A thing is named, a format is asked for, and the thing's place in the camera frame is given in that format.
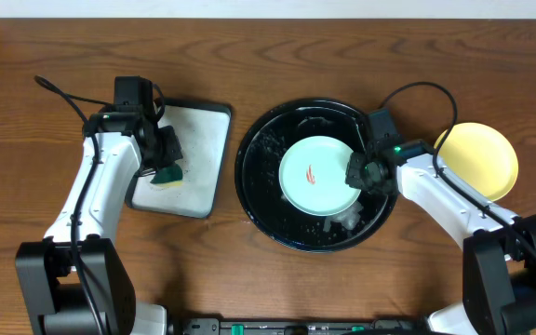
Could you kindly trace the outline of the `green and yellow sponge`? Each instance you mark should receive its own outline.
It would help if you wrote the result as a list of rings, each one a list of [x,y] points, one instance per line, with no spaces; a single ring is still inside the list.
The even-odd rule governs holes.
[[[163,167],[157,170],[151,179],[151,184],[158,187],[168,186],[171,183],[181,182],[183,179],[183,172],[181,167],[173,163],[167,167]]]

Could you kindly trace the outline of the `small mint green plate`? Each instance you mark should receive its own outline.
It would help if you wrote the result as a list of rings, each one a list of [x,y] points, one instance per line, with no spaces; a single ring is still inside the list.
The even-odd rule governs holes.
[[[349,208],[360,191],[346,182],[353,150],[343,141],[313,136],[295,142],[281,159],[278,179],[284,197],[296,209],[331,216]]]

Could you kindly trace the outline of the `yellow plate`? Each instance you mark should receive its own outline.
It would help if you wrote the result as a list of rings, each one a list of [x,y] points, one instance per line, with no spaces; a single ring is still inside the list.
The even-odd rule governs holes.
[[[491,201],[506,196],[516,184],[516,151],[493,127],[474,122],[454,126],[439,155],[456,175]]]

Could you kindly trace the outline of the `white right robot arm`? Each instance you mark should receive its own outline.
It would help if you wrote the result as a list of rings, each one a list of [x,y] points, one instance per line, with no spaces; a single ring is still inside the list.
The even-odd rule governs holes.
[[[423,141],[350,155],[346,183],[402,195],[462,250],[462,299],[430,314],[441,334],[528,334],[536,329],[536,214],[523,218],[458,177]]]

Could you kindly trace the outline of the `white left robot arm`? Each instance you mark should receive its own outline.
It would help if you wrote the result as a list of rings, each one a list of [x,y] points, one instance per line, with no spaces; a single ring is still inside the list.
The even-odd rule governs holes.
[[[83,127],[72,189],[42,240],[23,242],[15,267],[35,334],[169,334],[166,307],[139,302],[114,246],[129,185],[175,137],[164,108],[115,105]]]

